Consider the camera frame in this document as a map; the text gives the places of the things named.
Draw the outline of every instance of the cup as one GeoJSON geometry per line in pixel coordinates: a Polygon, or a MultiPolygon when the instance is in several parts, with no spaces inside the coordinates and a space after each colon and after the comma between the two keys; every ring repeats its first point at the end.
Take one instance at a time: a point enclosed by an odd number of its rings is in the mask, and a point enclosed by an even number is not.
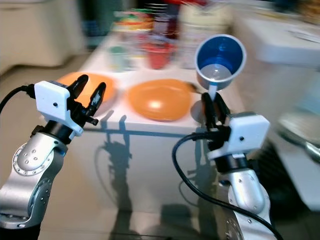
{"type": "Polygon", "coordinates": [[[111,56],[111,68],[115,72],[131,70],[130,61],[126,49],[122,46],[113,46],[108,49],[111,56]]]}
{"type": "Polygon", "coordinates": [[[203,41],[196,50],[197,80],[214,99],[216,91],[227,87],[243,70],[247,59],[244,45],[234,36],[217,34],[203,41]]]}
{"type": "Polygon", "coordinates": [[[153,69],[162,69],[170,62],[174,45],[170,43],[164,45],[148,43],[144,46],[144,49],[150,67],[153,69]]]}

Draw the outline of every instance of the red container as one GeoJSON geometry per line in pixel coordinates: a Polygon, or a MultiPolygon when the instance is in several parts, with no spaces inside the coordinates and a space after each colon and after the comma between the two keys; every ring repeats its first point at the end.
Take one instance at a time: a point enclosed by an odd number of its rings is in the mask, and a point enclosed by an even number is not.
{"type": "Polygon", "coordinates": [[[144,47],[151,68],[161,69],[170,62],[171,53],[174,51],[172,44],[165,45],[147,44],[144,47]]]}
{"type": "Polygon", "coordinates": [[[199,4],[199,5],[206,5],[209,1],[208,0],[165,0],[168,4],[199,4]]]}

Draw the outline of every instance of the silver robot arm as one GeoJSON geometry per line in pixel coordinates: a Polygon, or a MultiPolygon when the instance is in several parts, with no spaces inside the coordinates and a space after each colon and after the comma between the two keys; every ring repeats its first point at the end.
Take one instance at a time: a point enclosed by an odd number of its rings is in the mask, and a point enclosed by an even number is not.
{"type": "Polygon", "coordinates": [[[93,92],[88,107],[75,99],[88,82],[80,76],[70,86],[41,81],[34,85],[36,106],[47,124],[14,153],[9,178],[0,189],[0,239],[38,239],[54,178],[63,166],[67,144],[80,136],[102,103],[106,84],[93,92]]]}
{"type": "Polygon", "coordinates": [[[222,240],[283,240],[271,226],[270,199],[259,179],[248,167],[246,154],[259,149],[267,136],[269,122],[253,112],[230,114],[217,93],[201,96],[207,132],[180,139],[172,150],[173,164],[184,183],[199,197],[220,206],[218,234],[222,240]],[[208,140],[208,159],[219,172],[216,198],[201,192],[183,173],[177,150],[188,140],[208,140]]]}

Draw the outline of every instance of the blue cup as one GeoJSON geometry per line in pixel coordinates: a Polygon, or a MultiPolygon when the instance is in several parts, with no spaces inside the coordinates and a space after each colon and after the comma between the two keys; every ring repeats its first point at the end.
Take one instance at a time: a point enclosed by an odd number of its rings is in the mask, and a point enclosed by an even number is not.
{"type": "Polygon", "coordinates": [[[214,96],[243,70],[246,59],[246,49],[236,37],[228,34],[211,36],[196,50],[197,80],[214,96]]]}

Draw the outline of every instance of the orange plate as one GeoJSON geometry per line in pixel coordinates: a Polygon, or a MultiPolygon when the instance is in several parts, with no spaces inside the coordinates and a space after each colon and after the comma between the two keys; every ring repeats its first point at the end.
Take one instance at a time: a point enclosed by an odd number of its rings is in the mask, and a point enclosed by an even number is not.
{"type": "Polygon", "coordinates": [[[177,79],[159,79],[136,85],[127,99],[138,114],[157,121],[175,121],[191,107],[191,87],[177,79]]]}
{"type": "Polygon", "coordinates": [[[94,74],[94,73],[88,73],[88,72],[71,72],[61,78],[58,79],[59,83],[65,84],[69,86],[72,84],[75,80],[77,80],[78,77],[80,77],[82,74],[86,74],[89,76],[89,81],[85,85],[83,91],[79,95],[79,97],[76,99],[77,102],[82,103],[84,107],[87,107],[90,101],[91,94],[94,92],[94,90],[98,87],[98,85],[101,82],[105,82],[106,89],[103,95],[102,102],[106,102],[110,99],[112,99],[116,93],[115,89],[115,82],[112,78],[94,74]]]}

